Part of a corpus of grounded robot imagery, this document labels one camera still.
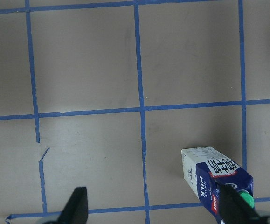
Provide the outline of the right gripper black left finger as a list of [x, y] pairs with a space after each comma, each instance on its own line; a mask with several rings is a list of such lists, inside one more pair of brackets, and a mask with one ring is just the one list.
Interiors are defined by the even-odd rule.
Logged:
[[57, 219], [58, 224], [85, 224], [89, 216], [86, 187], [77, 187]]

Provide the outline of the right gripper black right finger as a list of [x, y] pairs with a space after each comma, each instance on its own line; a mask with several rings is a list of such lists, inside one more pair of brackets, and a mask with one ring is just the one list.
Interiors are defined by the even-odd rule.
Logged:
[[258, 224], [260, 216], [229, 185], [220, 186], [219, 214], [226, 224]]

